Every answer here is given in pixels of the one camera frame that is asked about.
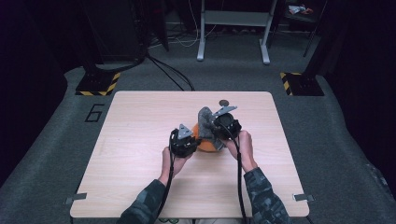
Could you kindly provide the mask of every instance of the chair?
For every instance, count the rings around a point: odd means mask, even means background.
[[[286,20],[298,25],[301,25],[309,30],[309,41],[306,46],[304,57],[311,46],[312,40],[316,34],[318,29],[320,20],[322,18],[323,12],[326,9],[328,0],[286,0],[284,1],[282,6],[279,6],[277,9],[278,14],[274,18],[274,30],[272,32],[271,38],[268,43],[268,48],[271,48],[272,42],[274,41],[274,36],[276,34],[277,27],[280,21]],[[291,14],[289,12],[289,6],[300,6],[305,5],[306,8],[311,8],[313,10],[312,13],[303,14],[301,12]]]

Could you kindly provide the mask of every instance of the yellow and black hazard tape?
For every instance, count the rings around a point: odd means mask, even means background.
[[[291,76],[291,75],[300,76],[301,73],[280,73],[280,77],[282,78],[283,81],[283,87],[285,88],[287,95],[293,95],[293,92],[291,91],[291,87],[287,79],[287,76]]]
[[[114,77],[111,80],[111,83],[106,91],[76,91],[76,95],[86,95],[86,96],[110,95],[111,92],[114,91],[114,88],[116,88],[116,84],[117,84],[117,81],[119,80],[119,78],[120,78],[120,73],[117,73],[116,75],[114,75]]]

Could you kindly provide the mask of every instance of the person's left hand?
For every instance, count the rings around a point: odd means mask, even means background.
[[[169,179],[169,173],[170,173],[170,167],[171,167],[171,157],[170,157],[170,150],[169,147],[166,147],[163,149],[163,169],[161,171],[161,175],[158,178],[159,181],[161,181],[165,186],[168,183]],[[176,157],[174,161],[174,174],[172,176],[175,177],[181,169],[183,168],[184,164],[186,161],[192,156],[192,154],[186,158],[179,158]]]

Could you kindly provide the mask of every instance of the gray cloth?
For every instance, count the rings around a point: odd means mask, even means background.
[[[202,139],[210,141],[215,149],[221,150],[224,144],[212,133],[215,127],[213,121],[216,119],[213,112],[207,107],[203,107],[198,113],[198,136]]]

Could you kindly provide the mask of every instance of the light wood surface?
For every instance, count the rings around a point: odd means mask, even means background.
[[[119,91],[106,116],[78,193],[72,217],[119,217],[137,194],[161,173],[162,151],[180,123],[192,128],[198,112],[219,101],[238,106],[231,112],[253,138],[256,162],[271,181],[291,217],[305,217],[307,202],[272,95],[264,91]],[[251,206],[243,180],[247,215]],[[241,217],[237,163],[227,148],[197,151],[174,178],[161,217]]]

